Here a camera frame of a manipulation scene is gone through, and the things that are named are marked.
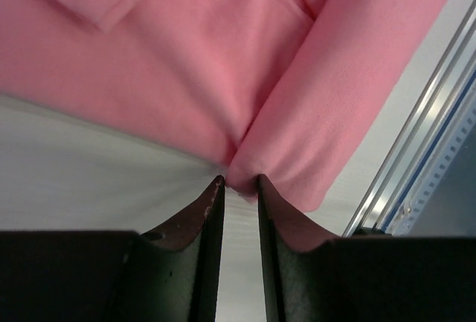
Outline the pink t shirt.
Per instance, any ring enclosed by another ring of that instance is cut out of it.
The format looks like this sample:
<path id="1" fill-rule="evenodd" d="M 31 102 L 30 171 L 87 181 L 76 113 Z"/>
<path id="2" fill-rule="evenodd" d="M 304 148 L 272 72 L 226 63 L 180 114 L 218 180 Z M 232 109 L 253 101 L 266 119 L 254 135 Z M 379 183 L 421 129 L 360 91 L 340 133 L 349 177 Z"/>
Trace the pink t shirt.
<path id="1" fill-rule="evenodd" d="M 317 209 L 448 0 L 1 0 L 1 92 Z"/>

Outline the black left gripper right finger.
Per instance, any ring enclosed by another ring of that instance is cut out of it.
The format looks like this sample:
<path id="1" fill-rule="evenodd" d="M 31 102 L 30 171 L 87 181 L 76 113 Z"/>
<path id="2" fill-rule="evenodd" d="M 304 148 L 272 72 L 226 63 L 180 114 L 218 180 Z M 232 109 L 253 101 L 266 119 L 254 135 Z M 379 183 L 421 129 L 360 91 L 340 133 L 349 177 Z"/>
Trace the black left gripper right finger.
<path id="1" fill-rule="evenodd" d="M 340 237 L 257 178 L 268 321 L 473 321 L 475 240 Z"/>

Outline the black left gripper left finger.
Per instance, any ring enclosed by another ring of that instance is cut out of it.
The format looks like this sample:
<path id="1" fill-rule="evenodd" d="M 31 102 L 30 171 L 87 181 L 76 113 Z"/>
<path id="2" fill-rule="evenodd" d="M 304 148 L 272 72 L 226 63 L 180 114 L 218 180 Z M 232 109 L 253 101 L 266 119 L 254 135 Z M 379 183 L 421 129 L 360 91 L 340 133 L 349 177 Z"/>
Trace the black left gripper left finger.
<path id="1" fill-rule="evenodd" d="M 2 231 L 3 321 L 213 321 L 225 183 L 134 231 Z"/>

